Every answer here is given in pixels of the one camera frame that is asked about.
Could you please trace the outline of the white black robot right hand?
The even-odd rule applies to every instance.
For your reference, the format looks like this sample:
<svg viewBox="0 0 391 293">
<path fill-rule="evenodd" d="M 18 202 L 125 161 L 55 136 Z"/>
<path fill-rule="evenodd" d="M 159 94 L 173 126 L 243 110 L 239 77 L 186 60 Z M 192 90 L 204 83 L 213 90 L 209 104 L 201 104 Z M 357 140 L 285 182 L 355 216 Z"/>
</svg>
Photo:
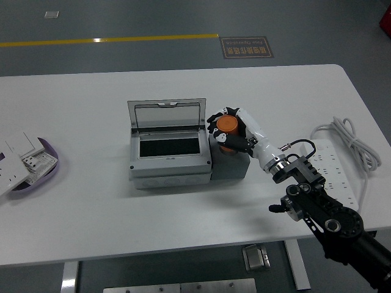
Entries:
<svg viewBox="0 0 391 293">
<path fill-rule="evenodd" d="M 227 115 L 236 118 L 238 135 L 218 128 L 217 124 Z M 283 151 L 271 145 L 259 124 L 243 108 L 225 107 L 208 118 L 207 123 L 208 132 L 220 146 L 247 153 L 250 157 L 258 159 L 260 168 L 266 173 L 275 174 L 288 165 Z"/>
</svg>

